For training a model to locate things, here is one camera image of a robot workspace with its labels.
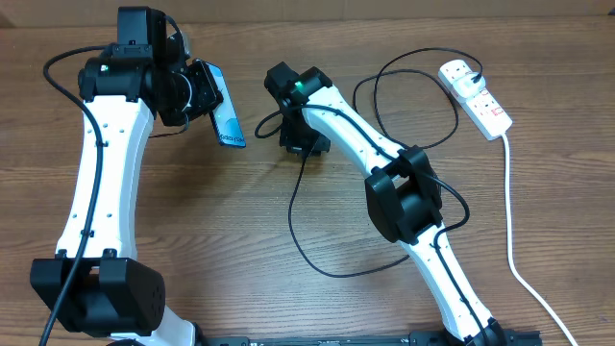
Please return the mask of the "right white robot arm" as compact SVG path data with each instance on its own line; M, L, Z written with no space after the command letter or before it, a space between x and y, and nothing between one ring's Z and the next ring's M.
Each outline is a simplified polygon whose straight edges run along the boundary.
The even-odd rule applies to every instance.
M283 128L291 133L288 148L309 155L324 137L361 172L372 223L418 267L449 343L504 345L503 328L474 292L447 238L441 192L460 195L435 175L424 150L374 129L316 67L299 74L281 62L267 72L264 85L280 107Z

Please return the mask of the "black smartphone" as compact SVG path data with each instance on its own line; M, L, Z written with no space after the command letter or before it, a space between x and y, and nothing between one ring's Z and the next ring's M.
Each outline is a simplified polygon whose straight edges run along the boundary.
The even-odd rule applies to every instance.
M245 148L245 137L236 116L222 69L210 62L203 62L203 64L216 83L215 89L222 95L221 103L209 113L218 143L222 146Z

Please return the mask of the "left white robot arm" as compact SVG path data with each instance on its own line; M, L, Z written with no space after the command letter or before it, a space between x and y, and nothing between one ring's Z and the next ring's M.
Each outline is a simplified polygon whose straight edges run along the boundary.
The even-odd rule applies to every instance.
M84 116L73 202L50 259L35 259L30 283L50 324L114 345L203 345L200 327L165 301L163 276L142 264L135 206L153 125L170 135L209 115L219 142L245 144L222 70L183 46L92 46L74 103Z

